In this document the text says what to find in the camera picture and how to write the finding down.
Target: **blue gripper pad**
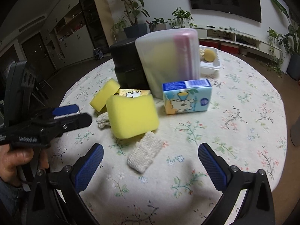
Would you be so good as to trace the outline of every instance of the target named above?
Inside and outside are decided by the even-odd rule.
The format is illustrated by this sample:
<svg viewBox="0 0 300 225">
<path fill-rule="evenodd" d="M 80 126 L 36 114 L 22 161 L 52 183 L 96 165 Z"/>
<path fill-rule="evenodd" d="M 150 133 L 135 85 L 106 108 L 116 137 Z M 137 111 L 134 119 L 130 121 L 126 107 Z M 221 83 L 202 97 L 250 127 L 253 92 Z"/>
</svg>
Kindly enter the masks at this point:
<svg viewBox="0 0 300 225">
<path fill-rule="evenodd" d="M 74 104 L 74 105 L 68 105 L 68 106 L 61 106 L 57 107 L 53 110 L 52 115 L 53 116 L 62 116 L 62 115 L 67 115 L 71 113 L 76 113 L 79 111 L 79 107 Z"/>
<path fill-rule="evenodd" d="M 77 193 L 84 191 L 101 163 L 104 155 L 102 145 L 94 144 L 84 157 L 80 157 L 73 166 L 72 177 Z"/>
<path fill-rule="evenodd" d="M 207 143 L 199 145 L 198 157 L 207 171 L 210 179 L 212 180 L 216 190 L 224 192 L 227 188 L 227 183 L 229 180 L 228 173 L 226 174 L 224 168 L 222 168 L 218 163 L 218 161 L 220 161 L 218 158 L 221 157 L 217 156 Z"/>
</svg>

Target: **yellow sponge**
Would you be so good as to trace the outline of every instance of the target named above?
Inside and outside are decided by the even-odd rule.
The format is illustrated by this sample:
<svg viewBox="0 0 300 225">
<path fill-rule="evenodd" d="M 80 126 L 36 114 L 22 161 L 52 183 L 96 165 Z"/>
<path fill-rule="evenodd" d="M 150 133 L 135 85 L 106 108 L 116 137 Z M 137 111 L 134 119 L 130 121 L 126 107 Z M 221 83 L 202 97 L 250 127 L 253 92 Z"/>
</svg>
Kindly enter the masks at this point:
<svg viewBox="0 0 300 225">
<path fill-rule="evenodd" d="M 204 57 L 205 61 L 207 61 L 207 62 L 213 62 L 215 60 L 215 58 L 216 58 L 216 54 L 211 49 L 205 49 L 203 57 Z"/>
<path fill-rule="evenodd" d="M 97 112 L 100 112 L 101 109 L 105 106 L 107 99 L 114 95 L 121 86 L 114 80 L 110 79 L 103 86 L 103 88 L 94 96 L 90 105 L 95 108 Z"/>
<path fill-rule="evenodd" d="M 152 95 L 136 98 L 114 95 L 107 100 L 106 108 L 116 138 L 128 139 L 158 128 Z"/>
</svg>

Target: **white bowl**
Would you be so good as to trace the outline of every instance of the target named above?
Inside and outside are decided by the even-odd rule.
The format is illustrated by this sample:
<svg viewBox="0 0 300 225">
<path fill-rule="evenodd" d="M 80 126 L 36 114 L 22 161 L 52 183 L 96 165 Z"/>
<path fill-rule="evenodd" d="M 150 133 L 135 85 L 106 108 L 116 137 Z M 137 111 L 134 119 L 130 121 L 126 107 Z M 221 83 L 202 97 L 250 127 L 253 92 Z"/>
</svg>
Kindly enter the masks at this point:
<svg viewBox="0 0 300 225">
<path fill-rule="evenodd" d="M 201 61 L 200 61 L 200 71 L 201 71 L 201 73 L 209 75 L 209 74 L 214 74 L 217 71 L 219 71 L 222 68 L 222 65 L 221 65 L 221 61 L 220 61 L 220 58 L 219 58 L 218 49 L 216 49 L 214 47 L 209 47 L 209 46 L 199 46 L 199 48 L 201 50 L 211 49 L 217 55 L 215 60 L 211 63 L 206 62 L 204 60 L 204 58 L 201 59 Z"/>
</svg>

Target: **tv stand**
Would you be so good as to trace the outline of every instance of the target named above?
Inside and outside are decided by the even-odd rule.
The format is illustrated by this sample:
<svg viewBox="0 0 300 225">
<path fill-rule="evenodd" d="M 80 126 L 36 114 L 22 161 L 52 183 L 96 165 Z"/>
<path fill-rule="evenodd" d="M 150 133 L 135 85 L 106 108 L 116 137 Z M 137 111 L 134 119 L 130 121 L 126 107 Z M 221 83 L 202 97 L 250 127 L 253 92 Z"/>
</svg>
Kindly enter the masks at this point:
<svg viewBox="0 0 300 225">
<path fill-rule="evenodd" d="M 261 39 L 237 31 L 231 31 L 220 28 L 208 28 L 206 26 L 197 26 L 198 38 L 202 40 L 217 40 L 226 43 L 232 43 L 238 46 L 248 48 L 251 53 L 258 54 L 270 59 L 272 47 Z M 281 50 L 274 47 L 274 56 L 280 58 Z"/>
</svg>

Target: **floral tablecloth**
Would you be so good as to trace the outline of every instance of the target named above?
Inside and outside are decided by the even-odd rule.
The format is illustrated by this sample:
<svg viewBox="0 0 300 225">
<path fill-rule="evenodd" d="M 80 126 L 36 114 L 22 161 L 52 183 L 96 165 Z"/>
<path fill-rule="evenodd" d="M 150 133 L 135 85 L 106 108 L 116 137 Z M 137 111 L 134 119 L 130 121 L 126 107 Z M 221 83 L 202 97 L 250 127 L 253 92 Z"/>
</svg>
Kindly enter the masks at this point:
<svg viewBox="0 0 300 225">
<path fill-rule="evenodd" d="M 80 79 L 61 106 L 77 104 L 90 113 L 90 127 L 64 134 L 52 142 L 51 167 L 59 171 L 87 153 L 94 143 L 104 158 L 87 189 L 80 195 L 100 224 L 201 224 L 219 198 L 197 156 L 207 142 L 229 165 L 243 171 L 267 172 L 271 189 L 279 182 L 287 148 L 284 106 L 270 82 L 243 60 L 220 51 L 222 69 L 207 77 L 213 87 L 207 112 L 166 116 L 163 102 L 155 100 L 160 116 L 157 134 L 162 150 L 141 175 L 127 165 L 136 138 L 119 140 L 111 129 L 100 130 L 89 105 L 93 96 L 116 76 L 112 60 Z M 242 203 L 241 192 L 227 220 L 230 224 Z"/>
</svg>

